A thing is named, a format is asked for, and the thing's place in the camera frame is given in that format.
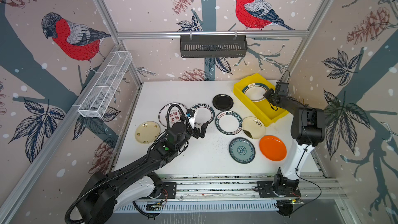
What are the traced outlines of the white plate green band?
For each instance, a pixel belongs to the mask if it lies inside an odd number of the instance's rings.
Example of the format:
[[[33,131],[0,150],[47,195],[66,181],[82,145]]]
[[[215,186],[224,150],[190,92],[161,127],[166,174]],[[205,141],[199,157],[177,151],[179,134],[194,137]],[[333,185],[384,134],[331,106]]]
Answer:
[[[199,128],[206,122],[212,123],[215,118],[214,109],[205,103],[198,103],[191,107],[195,110],[195,127]]]

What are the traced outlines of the large white green-rim plate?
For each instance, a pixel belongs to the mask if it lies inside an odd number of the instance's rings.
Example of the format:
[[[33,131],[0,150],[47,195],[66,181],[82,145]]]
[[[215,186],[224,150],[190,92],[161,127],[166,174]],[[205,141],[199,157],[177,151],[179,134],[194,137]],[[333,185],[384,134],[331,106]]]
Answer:
[[[262,83],[252,83],[245,86],[242,93],[252,102],[261,102],[265,100],[265,94],[269,91],[269,87]]]

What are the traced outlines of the yellow plastic bin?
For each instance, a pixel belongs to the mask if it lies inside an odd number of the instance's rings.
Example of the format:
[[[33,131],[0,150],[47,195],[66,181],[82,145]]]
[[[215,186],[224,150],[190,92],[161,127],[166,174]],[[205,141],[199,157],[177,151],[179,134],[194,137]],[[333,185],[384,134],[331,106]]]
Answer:
[[[264,89],[265,92],[268,92],[269,89],[275,89],[274,85],[257,73],[247,76],[234,84],[233,93],[266,127],[289,114],[286,110],[272,107],[263,96],[254,101],[250,99],[247,93],[250,89],[256,87]]]

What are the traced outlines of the white plate dark green rim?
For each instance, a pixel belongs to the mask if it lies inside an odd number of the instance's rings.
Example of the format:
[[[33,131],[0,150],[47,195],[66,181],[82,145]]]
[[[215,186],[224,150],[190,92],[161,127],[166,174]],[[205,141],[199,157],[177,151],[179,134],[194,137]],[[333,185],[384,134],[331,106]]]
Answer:
[[[215,119],[216,128],[225,135],[236,135],[240,133],[242,124],[242,117],[234,111],[220,112]]]

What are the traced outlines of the cream plate dark motif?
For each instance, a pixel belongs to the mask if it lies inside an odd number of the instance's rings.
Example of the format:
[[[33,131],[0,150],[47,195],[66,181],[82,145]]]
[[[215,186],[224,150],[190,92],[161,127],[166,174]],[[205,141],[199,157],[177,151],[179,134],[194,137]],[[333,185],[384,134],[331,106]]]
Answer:
[[[266,135],[266,126],[255,117],[247,117],[242,123],[243,132],[251,139],[261,139]]]

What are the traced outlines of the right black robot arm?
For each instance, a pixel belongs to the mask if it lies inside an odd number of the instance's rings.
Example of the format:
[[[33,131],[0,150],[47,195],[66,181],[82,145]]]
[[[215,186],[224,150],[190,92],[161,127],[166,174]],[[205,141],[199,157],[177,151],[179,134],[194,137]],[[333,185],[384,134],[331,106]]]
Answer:
[[[290,129],[292,146],[272,185],[273,192],[280,197],[297,190],[304,162],[311,151],[324,141],[326,127],[324,111],[290,97],[288,89],[288,83],[277,82],[275,89],[264,94],[272,107],[281,108],[293,115]]]

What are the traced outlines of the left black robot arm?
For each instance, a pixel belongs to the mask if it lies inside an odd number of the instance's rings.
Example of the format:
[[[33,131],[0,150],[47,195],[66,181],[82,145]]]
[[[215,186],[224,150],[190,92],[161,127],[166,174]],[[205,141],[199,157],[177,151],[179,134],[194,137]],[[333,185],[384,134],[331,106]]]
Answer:
[[[189,139],[204,138],[209,121],[195,127],[196,111],[187,109],[179,122],[166,124],[166,130],[148,147],[145,155],[108,174],[96,172],[65,213],[67,224],[104,224],[121,206],[143,197],[155,197],[162,180],[155,173],[173,161],[189,146]]]

